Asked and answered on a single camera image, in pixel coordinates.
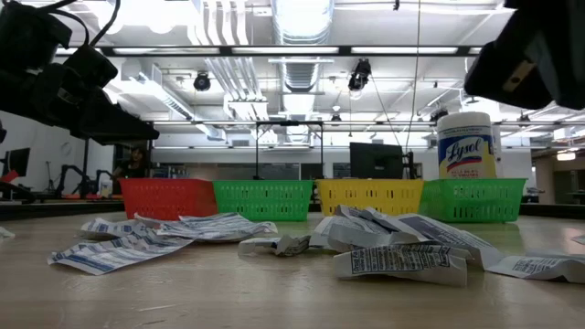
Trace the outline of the silver ceiling air duct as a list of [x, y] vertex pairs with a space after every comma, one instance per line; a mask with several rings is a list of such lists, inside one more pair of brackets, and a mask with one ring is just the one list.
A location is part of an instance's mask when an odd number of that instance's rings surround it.
[[[277, 45], [322, 46], [328, 43], [335, 0], [271, 0], [273, 39]], [[311, 91], [319, 64], [281, 64], [284, 86], [292, 92]]]

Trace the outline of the black overhead rig beam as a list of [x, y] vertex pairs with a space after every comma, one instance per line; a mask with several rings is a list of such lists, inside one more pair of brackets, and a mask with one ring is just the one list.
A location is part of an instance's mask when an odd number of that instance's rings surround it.
[[102, 46], [110, 58], [211, 58], [211, 57], [475, 57], [479, 46]]

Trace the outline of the red plastic basket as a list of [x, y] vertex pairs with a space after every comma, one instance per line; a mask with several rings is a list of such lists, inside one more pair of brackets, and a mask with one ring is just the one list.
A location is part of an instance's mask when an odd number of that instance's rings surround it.
[[124, 178], [120, 180], [124, 210], [166, 221], [181, 216], [208, 217], [218, 213], [213, 183], [192, 178]]

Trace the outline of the dark small monitor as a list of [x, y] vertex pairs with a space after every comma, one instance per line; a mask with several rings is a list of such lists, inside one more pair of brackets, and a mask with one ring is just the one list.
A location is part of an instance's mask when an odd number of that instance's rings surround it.
[[8, 175], [13, 171], [18, 177], [26, 176], [30, 151], [30, 148], [6, 151], [4, 157], [0, 159], [0, 164], [3, 165], [1, 176]]

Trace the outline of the black background table frame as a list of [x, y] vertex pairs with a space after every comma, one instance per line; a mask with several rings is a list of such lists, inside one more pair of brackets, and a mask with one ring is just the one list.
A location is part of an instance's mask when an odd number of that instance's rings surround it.
[[262, 180], [260, 176], [260, 129], [264, 125], [268, 125], [270, 128], [273, 125], [278, 125], [281, 127], [293, 127], [293, 126], [300, 126], [304, 125], [308, 129], [312, 126], [318, 126], [320, 128], [319, 138], [321, 140], [320, 144], [320, 166], [321, 166], [321, 177], [324, 178], [324, 122], [323, 121], [295, 121], [295, 120], [285, 120], [285, 121], [256, 121], [255, 125], [255, 175], [253, 176], [254, 180]]

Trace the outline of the person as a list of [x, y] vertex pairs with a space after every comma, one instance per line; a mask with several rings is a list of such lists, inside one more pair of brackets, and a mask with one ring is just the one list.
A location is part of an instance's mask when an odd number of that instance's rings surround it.
[[144, 148], [135, 147], [131, 151], [130, 158], [121, 162], [113, 171], [112, 179], [120, 178], [145, 178], [147, 152]]

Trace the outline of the crumpled small white packet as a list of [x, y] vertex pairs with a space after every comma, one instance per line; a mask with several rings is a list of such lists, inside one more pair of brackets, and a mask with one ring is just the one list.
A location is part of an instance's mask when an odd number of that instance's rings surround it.
[[239, 243], [238, 254], [249, 256], [267, 250], [279, 257], [292, 257], [309, 249], [310, 236], [291, 237], [284, 235], [278, 238], [253, 238]]

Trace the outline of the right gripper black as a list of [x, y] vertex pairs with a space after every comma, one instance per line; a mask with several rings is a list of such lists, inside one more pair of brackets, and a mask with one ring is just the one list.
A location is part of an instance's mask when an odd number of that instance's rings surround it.
[[470, 96], [542, 109], [585, 109], [585, 0], [505, 0], [513, 10], [464, 80]]

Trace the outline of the blue striped bandage wrapper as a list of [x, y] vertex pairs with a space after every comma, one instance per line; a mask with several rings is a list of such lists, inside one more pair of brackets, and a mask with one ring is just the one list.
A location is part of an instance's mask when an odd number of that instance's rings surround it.
[[157, 235], [154, 230], [101, 242], [82, 242], [48, 257], [48, 265], [60, 264], [102, 275], [143, 261], [165, 256], [188, 246], [192, 239]]
[[138, 213], [133, 214], [133, 218], [144, 224], [148, 228], [159, 229], [163, 225], [175, 225], [180, 223], [180, 220], [161, 220], [156, 218], [148, 218], [140, 216]]
[[211, 242], [239, 242], [278, 232], [276, 225], [270, 221], [253, 222], [238, 213], [222, 213], [205, 218], [181, 217], [179, 221], [169, 224], [169, 227], [181, 236]]
[[111, 222], [103, 218], [95, 218], [83, 224], [80, 231], [86, 239], [93, 240], [138, 240], [155, 235], [152, 228], [136, 219]]

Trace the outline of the black monitor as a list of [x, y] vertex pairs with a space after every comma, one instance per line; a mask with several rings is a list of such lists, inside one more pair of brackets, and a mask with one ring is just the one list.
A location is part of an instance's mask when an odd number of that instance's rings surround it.
[[350, 143], [350, 176], [361, 179], [401, 179], [403, 153], [400, 146]]

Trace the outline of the Lysol wipes canister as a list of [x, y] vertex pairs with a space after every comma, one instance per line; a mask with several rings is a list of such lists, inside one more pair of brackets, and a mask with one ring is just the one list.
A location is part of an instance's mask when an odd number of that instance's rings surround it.
[[467, 111], [437, 121], [441, 179], [497, 178], [490, 116]]

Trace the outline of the white Drug Facts packet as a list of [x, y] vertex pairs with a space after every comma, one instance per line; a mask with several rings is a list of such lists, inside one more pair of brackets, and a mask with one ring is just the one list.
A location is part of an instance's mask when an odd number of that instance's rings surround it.
[[418, 243], [355, 249], [334, 256], [333, 263], [335, 276], [340, 279], [388, 275], [464, 287], [467, 261], [472, 258], [465, 249]]

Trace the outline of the yellow plastic basket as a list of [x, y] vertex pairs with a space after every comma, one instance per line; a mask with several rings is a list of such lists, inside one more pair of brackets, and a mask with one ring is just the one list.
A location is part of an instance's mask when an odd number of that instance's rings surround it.
[[424, 187], [420, 179], [320, 179], [316, 184], [325, 216], [338, 206], [373, 207], [388, 215], [417, 213]]

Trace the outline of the green plastic basket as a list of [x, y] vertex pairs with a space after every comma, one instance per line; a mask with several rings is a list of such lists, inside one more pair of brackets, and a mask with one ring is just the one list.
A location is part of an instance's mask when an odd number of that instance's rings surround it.
[[525, 178], [426, 181], [418, 213], [445, 223], [506, 223], [519, 215]]
[[305, 221], [312, 180], [216, 180], [219, 213], [238, 213], [250, 221]]

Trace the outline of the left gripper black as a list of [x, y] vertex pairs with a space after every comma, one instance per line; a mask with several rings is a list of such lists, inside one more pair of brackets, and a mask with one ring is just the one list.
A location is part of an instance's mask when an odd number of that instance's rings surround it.
[[155, 140], [160, 135], [152, 124], [108, 101], [102, 88], [84, 82], [71, 67], [53, 63], [25, 73], [29, 103], [51, 125], [102, 145]]

